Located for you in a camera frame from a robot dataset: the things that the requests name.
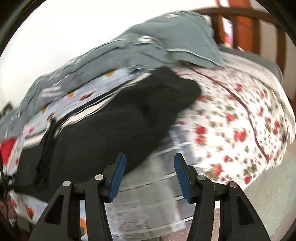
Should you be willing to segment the black pants with white stripe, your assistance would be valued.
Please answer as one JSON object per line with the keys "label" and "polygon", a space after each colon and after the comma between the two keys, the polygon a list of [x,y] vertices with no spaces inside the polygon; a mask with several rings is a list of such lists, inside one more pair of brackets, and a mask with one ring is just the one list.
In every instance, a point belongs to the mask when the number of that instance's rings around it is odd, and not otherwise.
{"label": "black pants with white stripe", "polygon": [[81,183],[101,174],[119,153],[132,170],[200,95],[196,81],[162,67],[114,96],[93,99],[59,121],[51,118],[43,137],[25,143],[13,189],[49,200],[65,180]]}

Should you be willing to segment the light blue fruit-print sheet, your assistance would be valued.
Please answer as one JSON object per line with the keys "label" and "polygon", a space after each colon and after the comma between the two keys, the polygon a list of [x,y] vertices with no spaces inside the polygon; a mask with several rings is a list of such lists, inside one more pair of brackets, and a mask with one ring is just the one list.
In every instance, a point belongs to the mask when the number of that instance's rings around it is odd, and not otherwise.
{"label": "light blue fruit-print sheet", "polygon": [[197,81],[168,67],[122,68],[52,102],[1,150],[13,178],[9,216],[35,225],[64,181],[89,181],[124,153],[125,177],[106,206],[113,238],[147,240],[183,229],[173,159],[191,152],[181,115],[201,93]]}

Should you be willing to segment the white red floral bedsheet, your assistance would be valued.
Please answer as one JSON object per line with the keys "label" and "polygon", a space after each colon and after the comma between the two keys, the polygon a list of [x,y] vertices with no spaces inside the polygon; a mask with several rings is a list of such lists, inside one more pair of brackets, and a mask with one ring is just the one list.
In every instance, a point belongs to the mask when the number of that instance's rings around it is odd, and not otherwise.
{"label": "white red floral bedsheet", "polygon": [[217,183],[248,187],[282,163],[295,139],[295,117],[276,76],[243,57],[222,53],[223,67],[182,65],[174,72],[194,80],[201,95],[176,125],[193,148],[193,165]]}

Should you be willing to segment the red pillow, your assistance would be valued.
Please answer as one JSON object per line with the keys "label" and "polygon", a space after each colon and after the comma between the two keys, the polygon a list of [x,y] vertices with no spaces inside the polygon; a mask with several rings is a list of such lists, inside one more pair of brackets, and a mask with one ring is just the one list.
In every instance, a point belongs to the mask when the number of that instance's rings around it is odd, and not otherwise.
{"label": "red pillow", "polygon": [[1,156],[4,165],[6,165],[9,160],[15,142],[16,138],[10,138],[9,140],[1,143]]}

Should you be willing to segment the grey quilted blanket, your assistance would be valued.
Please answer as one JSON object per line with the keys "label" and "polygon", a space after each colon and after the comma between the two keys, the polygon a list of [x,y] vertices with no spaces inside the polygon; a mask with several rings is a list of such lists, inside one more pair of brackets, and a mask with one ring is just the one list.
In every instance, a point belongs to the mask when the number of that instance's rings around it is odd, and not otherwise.
{"label": "grey quilted blanket", "polygon": [[111,70],[154,69],[180,61],[208,69],[225,64],[212,28],[193,11],[167,13],[134,25],[115,39],[40,76],[18,108],[1,119],[1,139],[20,135],[24,125],[47,104]]}

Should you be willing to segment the orange wooden door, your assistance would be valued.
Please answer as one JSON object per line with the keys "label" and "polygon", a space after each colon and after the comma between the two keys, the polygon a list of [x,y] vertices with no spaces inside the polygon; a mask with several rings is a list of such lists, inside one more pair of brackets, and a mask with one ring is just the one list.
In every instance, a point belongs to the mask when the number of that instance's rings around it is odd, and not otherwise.
{"label": "orange wooden door", "polygon": [[[233,0],[220,1],[217,0],[219,7],[238,7],[238,8],[252,8],[249,0]],[[233,47],[233,24],[230,20],[220,17],[219,21],[222,23],[223,41],[227,47]],[[238,49],[242,51],[252,51],[252,20],[246,17],[237,17],[237,37]]]}

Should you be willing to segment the brown wooden headboard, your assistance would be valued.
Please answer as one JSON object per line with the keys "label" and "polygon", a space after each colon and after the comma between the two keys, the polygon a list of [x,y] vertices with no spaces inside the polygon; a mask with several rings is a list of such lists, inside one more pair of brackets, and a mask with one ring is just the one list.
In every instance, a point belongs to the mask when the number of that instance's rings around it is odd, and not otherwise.
{"label": "brown wooden headboard", "polygon": [[260,22],[266,22],[275,27],[275,62],[281,72],[285,72],[287,42],[285,30],[271,15],[263,11],[251,8],[217,7],[195,9],[195,13],[209,16],[214,40],[220,45],[226,43],[226,31],[222,23],[223,19],[229,20],[232,25],[232,43],[234,49],[245,47],[250,52],[260,55],[261,53],[261,27]]}

